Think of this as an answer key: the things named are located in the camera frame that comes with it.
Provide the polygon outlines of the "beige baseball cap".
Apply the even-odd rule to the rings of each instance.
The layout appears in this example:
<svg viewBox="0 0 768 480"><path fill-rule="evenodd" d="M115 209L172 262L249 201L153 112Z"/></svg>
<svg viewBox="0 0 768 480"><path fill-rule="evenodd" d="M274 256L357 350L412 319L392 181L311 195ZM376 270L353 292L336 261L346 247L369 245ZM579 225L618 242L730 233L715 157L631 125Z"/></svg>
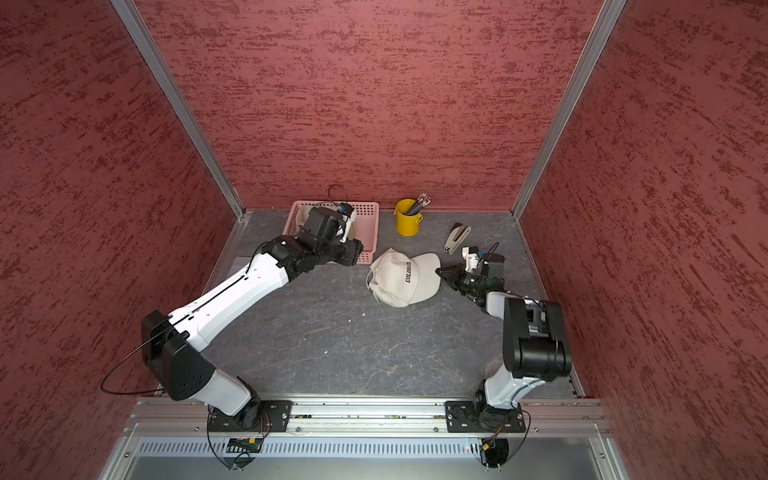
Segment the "beige baseball cap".
<svg viewBox="0 0 768 480"><path fill-rule="evenodd" d="M312 207L307 211L307 218L299 227L299 237L324 238L327 224L327 209L325 207Z"/></svg>

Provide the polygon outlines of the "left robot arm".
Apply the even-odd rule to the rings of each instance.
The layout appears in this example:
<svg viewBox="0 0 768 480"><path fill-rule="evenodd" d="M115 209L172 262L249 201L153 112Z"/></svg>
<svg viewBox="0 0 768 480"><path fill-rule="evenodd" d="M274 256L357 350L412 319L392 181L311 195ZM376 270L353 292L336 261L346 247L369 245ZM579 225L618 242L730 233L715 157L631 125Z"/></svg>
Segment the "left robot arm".
<svg viewBox="0 0 768 480"><path fill-rule="evenodd" d="M351 238L357 212L348 203L314 206L294 236L281 235L256 248L241 268L200 298L168 315L153 311L142 321L142 359L174 400L193 399L255 429L261 399L245 381L218 369L203 351L234 320L272 292L319 265L356 265L363 244Z"/></svg>

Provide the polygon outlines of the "right corner aluminium post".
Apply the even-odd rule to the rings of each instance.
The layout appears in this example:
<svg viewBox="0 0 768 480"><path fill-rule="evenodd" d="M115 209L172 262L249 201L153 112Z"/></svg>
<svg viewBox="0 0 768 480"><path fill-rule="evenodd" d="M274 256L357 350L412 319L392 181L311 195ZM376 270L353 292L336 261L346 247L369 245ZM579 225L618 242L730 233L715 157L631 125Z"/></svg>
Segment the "right corner aluminium post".
<svg viewBox="0 0 768 480"><path fill-rule="evenodd" d="M523 217L626 3L626 0L605 0L601 5L530 172L512 207L511 212L517 222Z"/></svg>

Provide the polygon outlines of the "yellow pencil cup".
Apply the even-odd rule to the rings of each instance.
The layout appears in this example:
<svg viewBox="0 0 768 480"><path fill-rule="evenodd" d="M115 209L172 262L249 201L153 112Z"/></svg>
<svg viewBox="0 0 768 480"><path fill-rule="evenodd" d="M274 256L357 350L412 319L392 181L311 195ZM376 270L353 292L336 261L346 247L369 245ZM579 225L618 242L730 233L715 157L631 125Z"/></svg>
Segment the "yellow pencil cup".
<svg viewBox="0 0 768 480"><path fill-rule="evenodd" d="M396 232L403 237L413 237L420 231L421 214L408 215L410 209L417 203L415 199L400 200L395 206Z"/></svg>

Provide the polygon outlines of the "white Colorado baseball cap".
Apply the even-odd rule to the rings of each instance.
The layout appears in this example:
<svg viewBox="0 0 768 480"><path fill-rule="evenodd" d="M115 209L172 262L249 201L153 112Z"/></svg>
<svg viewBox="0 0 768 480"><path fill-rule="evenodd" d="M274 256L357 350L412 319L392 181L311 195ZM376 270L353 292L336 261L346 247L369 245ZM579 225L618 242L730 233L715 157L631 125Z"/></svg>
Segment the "white Colorado baseball cap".
<svg viewBox="0 0 768 480"><path fill-rule="evenodd" d="M437 294L440 267L440 258L435 253L408 257L390 248L370 265L366 285L379 302L404 308Z"/></svg>

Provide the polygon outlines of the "corner aluminium post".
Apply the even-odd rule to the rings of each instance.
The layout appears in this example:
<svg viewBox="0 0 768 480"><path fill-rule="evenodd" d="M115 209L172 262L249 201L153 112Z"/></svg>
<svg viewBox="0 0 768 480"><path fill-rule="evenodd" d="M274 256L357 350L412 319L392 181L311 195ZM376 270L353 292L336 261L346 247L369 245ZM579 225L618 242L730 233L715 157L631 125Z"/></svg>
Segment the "corner aluminium post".
<svg viewBox="0 0 768 480"><path fill-rule="evenodd" d="M530 172L512 207L511 212L517 222L523 217L626 3L626 0L605 0L601 5Z"/></svg>
<svg viewBox="0 0 768 480"><path fill-rule="evenodd" d="M138 48L154 79L160 86L188 138L203 160L219 191L233 211L235 218L240 222L246 215L246 207L227 177L202 126L142 18L136 3L129 0L111 0L110 3L133 43Z"/></svg>

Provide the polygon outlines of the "left corner aluminium post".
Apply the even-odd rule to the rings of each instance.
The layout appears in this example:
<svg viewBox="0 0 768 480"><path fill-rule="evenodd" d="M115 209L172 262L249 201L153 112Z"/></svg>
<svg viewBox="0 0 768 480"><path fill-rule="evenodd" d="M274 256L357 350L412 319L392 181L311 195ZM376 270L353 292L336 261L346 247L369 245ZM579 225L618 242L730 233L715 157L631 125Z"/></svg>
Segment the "left corner aluminium post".
<svg viewBox="0 0 768 480"><path fill-rule="evenodd" d="M246 207L227 177L202 126L142 18L136 3L129 0L111 0L110 3L133 43L138 48L154 79L160 86L188 138L203 160L219 191L233 211L235 218L240 222L246 215Z"/></svg>

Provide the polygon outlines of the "beige stapler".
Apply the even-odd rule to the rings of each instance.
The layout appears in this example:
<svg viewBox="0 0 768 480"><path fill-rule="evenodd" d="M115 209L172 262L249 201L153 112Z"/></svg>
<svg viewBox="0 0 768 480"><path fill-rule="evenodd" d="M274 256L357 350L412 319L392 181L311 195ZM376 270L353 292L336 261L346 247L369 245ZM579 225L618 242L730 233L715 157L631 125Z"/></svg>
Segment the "beige stapler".
<svg viewBox="0 0 768 480"><path fill-rule="evenodd" d="M455 254L462 247L470 233L470 226L462 223L455 223L444 244L444 251L449 255Z"/></svg>

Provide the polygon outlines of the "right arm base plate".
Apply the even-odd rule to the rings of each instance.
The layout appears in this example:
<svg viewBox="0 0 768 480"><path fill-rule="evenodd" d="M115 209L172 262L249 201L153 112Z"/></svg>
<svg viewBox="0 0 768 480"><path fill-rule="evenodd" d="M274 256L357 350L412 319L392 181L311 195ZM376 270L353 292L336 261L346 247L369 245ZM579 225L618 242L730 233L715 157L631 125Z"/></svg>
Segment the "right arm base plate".
<svg viewBox="0 0 768 480"><path fill-rule="evenodd" d="M522 410L476 406L471 401L447 401L444 404L449 433L524 433Z"/></svg>

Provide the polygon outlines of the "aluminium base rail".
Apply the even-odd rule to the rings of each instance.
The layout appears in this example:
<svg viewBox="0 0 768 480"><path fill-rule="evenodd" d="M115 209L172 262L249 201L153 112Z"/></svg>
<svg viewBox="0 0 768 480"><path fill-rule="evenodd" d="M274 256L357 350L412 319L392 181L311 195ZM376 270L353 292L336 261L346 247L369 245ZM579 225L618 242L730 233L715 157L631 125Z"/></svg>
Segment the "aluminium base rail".
<svg viewBox="0 0 768 480"><path fill-rule="evenodd" d="M269 395L290 400L284 433L270 437L490 437L488 433L449 433L447 401L430 397ZM610 438L613 429L597 399L528 399L521 403L526 431L534 438ZM210 414L194 401L166 397L140 399L122 433L125 436L203 436Z"/></svg>

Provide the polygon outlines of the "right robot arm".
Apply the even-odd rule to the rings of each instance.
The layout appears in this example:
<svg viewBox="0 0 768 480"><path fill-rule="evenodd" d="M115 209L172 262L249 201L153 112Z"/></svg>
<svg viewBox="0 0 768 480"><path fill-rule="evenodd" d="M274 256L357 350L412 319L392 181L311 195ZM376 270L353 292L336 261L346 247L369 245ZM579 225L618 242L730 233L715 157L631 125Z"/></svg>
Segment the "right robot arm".
<svg viewBox="0 0 768 480"><path fill-rule="evenodd" d="M570 375L572 357L562 307L511 292L503 279L504 257L470 253L465 264L436 274L484 313L500 319L502 364L476 390L468 413L478 427L503 426L521 413L520 401L538 386Z"/></svg>

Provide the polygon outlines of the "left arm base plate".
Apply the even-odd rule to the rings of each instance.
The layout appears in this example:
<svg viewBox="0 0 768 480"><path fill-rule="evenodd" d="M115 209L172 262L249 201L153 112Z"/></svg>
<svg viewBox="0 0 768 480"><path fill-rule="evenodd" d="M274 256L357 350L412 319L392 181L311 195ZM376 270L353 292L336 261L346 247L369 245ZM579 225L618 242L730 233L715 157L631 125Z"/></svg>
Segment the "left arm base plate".
<svg viewBox="0 0 768 480"><path fill-rule="evenodd" d="M208 420L208 430L214 433L284 433L292 407L290 400L262 400L257 409L250 409L235 416L225 415L214 408Z"/></svg>

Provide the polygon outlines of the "pink plastic basket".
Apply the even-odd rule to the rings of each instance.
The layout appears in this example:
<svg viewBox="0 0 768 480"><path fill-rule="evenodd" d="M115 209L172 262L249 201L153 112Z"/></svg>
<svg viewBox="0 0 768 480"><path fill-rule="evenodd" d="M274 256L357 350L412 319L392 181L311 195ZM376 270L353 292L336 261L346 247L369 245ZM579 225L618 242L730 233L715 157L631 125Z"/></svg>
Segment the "pink plastic basket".
<svg viewBox="0 0 768 480"><path fill-rule="evenodd" d="M356 212L350 238L359 240L363 245L363 251L358 258L358 265L370 265L373 263L377 250L379 230L379 204L377 202L351 202L350 205ZM283 234L294 236L298 233L308 217L312 207L327 207L335 209L330 201L298 200L290 209L288 220L285 223Z"/></svg>

